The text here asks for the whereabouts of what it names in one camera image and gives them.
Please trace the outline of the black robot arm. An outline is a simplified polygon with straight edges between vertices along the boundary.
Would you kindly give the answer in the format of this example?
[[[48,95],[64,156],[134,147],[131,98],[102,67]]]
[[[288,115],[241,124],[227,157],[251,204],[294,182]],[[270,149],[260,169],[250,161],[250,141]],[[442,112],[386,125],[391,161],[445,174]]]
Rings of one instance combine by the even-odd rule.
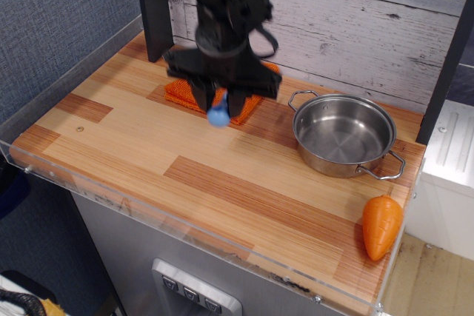
[[[272,18],[270,0],[196,0],[196,48],[168,51],[168,73],[190,85],[198,107],[208,121],[223,127],[240,116],[253,95],[276,98],[281,75],[262,64],[253,52],[249,34],[257,31],[274,50],[277,40],[263,23]]]

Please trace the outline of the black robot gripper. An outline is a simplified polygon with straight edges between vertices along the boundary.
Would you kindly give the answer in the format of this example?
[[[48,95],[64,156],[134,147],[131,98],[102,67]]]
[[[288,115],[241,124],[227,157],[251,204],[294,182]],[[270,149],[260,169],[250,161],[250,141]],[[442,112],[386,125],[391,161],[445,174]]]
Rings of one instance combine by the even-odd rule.
[[[187,81],[204,112],[211,109],[219,88],[227,90],[231,118],[240,116],[247,97],[278,95],[281,75],[263,65],[247,36],[219,38],[215,32],[198,30],[195,48],[169,50],[164,60],[169,75]]]

